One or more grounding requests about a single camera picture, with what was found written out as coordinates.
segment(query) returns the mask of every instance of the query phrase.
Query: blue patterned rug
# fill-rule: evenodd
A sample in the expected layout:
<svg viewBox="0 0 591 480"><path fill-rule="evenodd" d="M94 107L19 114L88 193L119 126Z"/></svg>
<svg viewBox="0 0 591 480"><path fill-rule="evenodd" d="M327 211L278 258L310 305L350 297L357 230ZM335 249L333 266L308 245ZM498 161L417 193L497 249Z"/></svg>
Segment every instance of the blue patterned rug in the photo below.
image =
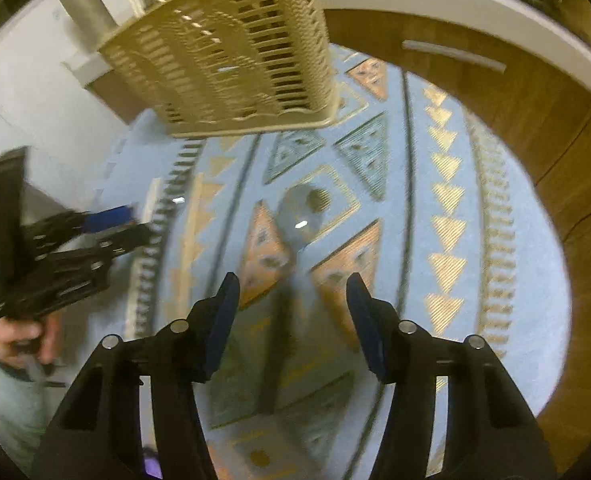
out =
<svg viewBox="0 0 591 480"><path fill-rule="evenodd" d="M562 371L570 325L562 250L520 164L441 89L343 47L333 46L332 56L341 93L332 126L212 137L193 147L167 137L145 112L98 186L98 209L142 203L151 180L181 171L180 153L189 152L185 168L204 176L199 201L186 195L165 250L150 255L159 283L153 300L141 300L141 321L157 330L185 316L188 306L177 301L183 284L196 301L212 295L226 272L240 277L222 367L196 388L220 478L368 477L392 388L375 380L359 352L343 293L354 271L375 297L434 335L482 334L536 413ZM290 254L275 215L298 184L324 190L322 227L297 258L289 357L276 414L264 416L256 402L276 261ZM192 203L191 262L183 268ZM102 336L124 332L130 269L128 258L118 263L114 285L89 316L68 314L72 373ZM443 452L444 378L437 389L429 472L439 470ZM147 416L143 436L154 443Z"/></svg>

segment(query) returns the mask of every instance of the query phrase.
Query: hand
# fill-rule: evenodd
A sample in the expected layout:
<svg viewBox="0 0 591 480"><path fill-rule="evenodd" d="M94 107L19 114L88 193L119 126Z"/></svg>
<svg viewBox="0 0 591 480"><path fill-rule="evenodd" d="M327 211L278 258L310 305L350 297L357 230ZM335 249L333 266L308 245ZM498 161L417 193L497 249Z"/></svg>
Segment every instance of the hand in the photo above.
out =
<svg viewBox="0 0 591 480"><path fill-rule="evenodd" d="M45 317L44 325L37 321L0 319L0 362L14 368L24 368L25 361L14 343L42 336L38 361L50 364L60 352L60 319L54 312Z"/></svg>

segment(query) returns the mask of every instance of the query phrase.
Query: gold triangle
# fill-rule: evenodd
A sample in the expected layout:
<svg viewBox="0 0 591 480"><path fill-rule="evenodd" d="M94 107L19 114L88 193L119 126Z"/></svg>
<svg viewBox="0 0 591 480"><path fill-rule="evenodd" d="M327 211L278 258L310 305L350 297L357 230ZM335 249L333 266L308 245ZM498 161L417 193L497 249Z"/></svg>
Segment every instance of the gold triangle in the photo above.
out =
<svg viewBox="0 0 591 480"><path fill-rule="evenodd" d="M438 393L445 386L447 386L447 378L446 377L436 377L435 378L435 392L436 393Z"/></svg>
<svg viewBox="0 0 591 480"><path fill-rule="evenodd" d="M451 179L455 175L455 172L460 167L462 159L456 156L444 155L442 153L431 153L433 163L437 167L437 170L447 182L451 182Z"/></svg>
<svg viewBox="0 0 591 480"><path fill-rule="evenodd" d="M460 203L464 194L464 188L460 186L451 186L450 184L434 184L433 192L437 196L445 212L451 216L455 208Z"/></svg>
<svg viewBox="0 0 591 480"><path fill-rule="evenodd" d="M456 132L450 132L449 130L444 130L435 126L429 126L429 133L431 134L431 137L435 139L437 145L442 148L443 152L449 151L451 144L453 144L455 136L457 135Z"/></svg>
<svg viewBox="0 0 591 480"><path fill-rule="evenodd" d="M220 148L223 152L228 152L232 147L234 147L239 140L242 139L242 136L226 136L220 137Z"/></svg>
<svg viewBox="0 0 591 480"><path fill-rule="evenodd" d="M466 227L464 220L456 220L447 216L432 216L431 223L447 252L453 250Z"/></svg>
<svg viewBox="0 0 591 480"><path fill-rule="evenodd" d="M210 205L211 201L216 197L218 193L223 189L224 184L218 184L217 182L205 182L202 184L202 192L200 193L200 200L204 200L201 206Z"/></svg>
<svg viewBox="0 0 591 480"><path fill-rule="evenodd" d="M195 262L200 255L202 254L202 252L206 249L207 247L202 245L199 241L195 241L193 242L193 259L192 262Z"/></svg>
<svg viewBox="0 0 591 480"><path fill-rule="evenodd" d="M448 94L433 85L426 87L424 90L424 97L430 99L434 106L440 106Z"/></svg>
<svg viewBox="0 0 591 480"><path fill-rule="evenodd" d="M448 294L455 281L460 277L466 260L451 256L451 254L432 253L429 254L429 262L435 272L438 285L445 294Z"/></svg>
<svg viewBox="0 0 591 480"><path fill-rule="evenodd" d="M447 121L453 114L453 112L450 112L449 110L434 106L427 106L424 108L424 110L429 114L429 117L431 117L431 119L433 119L441 128L445 127L445 124L447 124Z"/></svg>
<svg viewBox="0 0 591 480"><path fill-rule="evenodd" d="M228 168L235 159L232 156L213 156L211 157L209 176L214 178Z"/></svg>
<svg viewBox="0 0 591 480"><path fill-rule="evenodd" d="M431 317L431 323L436 335L444 333L455 315L460 311L463 303L464 300L460 298L449 298L439 294L428 294L424 298L424 304L429 311L429 317Z"/></svg>
<svg viewBox="0 0 591 480"><path fill-rule="evenodd" d="M174 319L176 319L176 304L173 300L167 300L162 303L162 317L164 318L164 323L170 323Z"/></svg>
<svg viewBox="0 0 591 480"><path fill-rule="evenodd" d="M205 227L209 225L209 222L214 219L214 214L209 209L198 209L196 216L196 236L198 236Z"/></svg>

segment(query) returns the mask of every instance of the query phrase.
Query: metal cylinder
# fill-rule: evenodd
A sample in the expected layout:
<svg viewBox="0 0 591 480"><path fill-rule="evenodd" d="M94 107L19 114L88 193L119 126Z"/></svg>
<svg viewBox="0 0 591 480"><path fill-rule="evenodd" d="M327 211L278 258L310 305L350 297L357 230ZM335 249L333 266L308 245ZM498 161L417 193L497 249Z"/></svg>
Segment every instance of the metal cylinder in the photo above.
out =
<svg viewBox="0 0 591 480"><path fill-rule="evenodd" d="M102 0L60 0L60 3L93 45L99 45L118 27Z"/></svg>

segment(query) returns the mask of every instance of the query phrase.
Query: laundry basket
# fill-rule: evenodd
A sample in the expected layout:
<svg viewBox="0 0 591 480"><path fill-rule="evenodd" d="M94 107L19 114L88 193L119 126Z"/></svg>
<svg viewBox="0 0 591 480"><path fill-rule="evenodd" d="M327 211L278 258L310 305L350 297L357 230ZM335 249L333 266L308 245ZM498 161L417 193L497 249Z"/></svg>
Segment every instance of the laundry basket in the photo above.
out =
<svg viewBox="0 0 591 480"><path fill-rule="evenodd" d="M176 137L324 126L338 107L317 0L167 0L100 53Z"/></svg>

